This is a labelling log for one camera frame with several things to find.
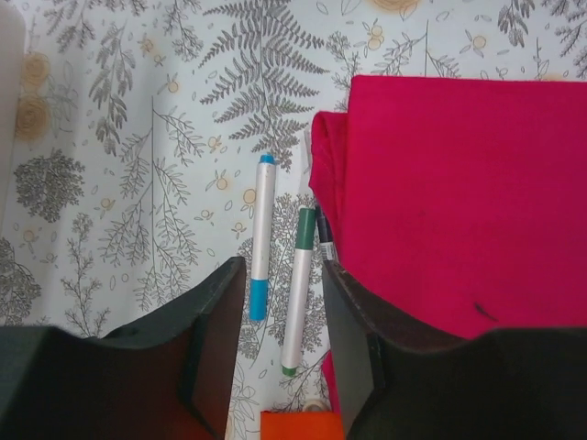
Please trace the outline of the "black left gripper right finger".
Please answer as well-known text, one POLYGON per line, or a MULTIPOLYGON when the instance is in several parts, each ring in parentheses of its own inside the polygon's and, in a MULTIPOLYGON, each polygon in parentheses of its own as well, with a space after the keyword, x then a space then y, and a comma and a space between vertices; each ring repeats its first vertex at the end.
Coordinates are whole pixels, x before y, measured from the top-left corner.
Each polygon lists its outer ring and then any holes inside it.
POLYGON ((323 267, 348 439, 583 439, 586 332, 499 329, 465 340, 323 267))

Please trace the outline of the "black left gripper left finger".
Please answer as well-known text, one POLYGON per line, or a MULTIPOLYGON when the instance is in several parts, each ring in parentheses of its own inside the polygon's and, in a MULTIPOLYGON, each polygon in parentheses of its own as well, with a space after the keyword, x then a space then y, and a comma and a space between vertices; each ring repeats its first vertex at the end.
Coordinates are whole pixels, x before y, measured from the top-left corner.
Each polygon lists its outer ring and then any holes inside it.
POLYGON ((108 335, 1 331, 4 439, 221 439, 246 287, 229 258, 199 285, 108 335))

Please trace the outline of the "white marker cyan cap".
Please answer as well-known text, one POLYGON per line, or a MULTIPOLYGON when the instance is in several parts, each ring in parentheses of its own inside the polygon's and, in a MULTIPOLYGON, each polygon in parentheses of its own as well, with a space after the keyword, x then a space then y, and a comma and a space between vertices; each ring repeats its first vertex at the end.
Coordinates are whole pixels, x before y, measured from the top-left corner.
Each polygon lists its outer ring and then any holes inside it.
POLYGON ((253 217, 249 291, 249 318, 252 321, 262 321, 267 314, 275 183, 276 164, 274 157, 270 154, 263 154, 256 171, 256 201, 253 217))

